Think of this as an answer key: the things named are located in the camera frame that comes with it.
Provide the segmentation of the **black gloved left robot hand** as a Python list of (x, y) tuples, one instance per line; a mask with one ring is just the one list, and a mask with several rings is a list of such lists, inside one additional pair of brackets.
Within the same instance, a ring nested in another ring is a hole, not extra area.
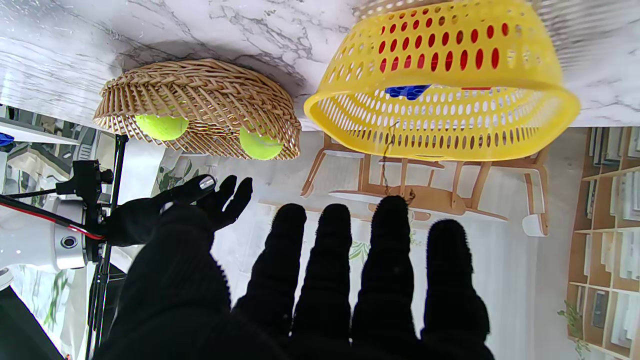
[(466, 231), (432, 224), (426, 243), (423, 330), (412, 302), (409, 208), (401, 196), (378, 203), (356, 305), (350, 294), (348, 208), (318, 219), (304, 282), (295, 296), (306, 210), (276, 213), (244, 296), (231, 303), (211, 255), (215, 219), (174, 205), (147, 221), (150, 241), (130, 267), (118, 314), (96, 360), (492, 360), (489, 312), (473, 286)]

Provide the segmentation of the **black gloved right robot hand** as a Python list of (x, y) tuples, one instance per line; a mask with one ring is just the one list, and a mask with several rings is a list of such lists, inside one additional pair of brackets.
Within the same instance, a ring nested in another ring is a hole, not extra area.
[(148, 244), (162, 213), (172, 207), (186, 205), (203, 210), (211, 225), (209, 246), (215, 233), (235, 223), (253, 194), (253, 178), (238, 181), (229, 175), (221, 184), (210, 174), (196, 175), (185, 183), (156, 196), (130, 200), (113, 210), (102, 229), (106, 242), (119, 248)]

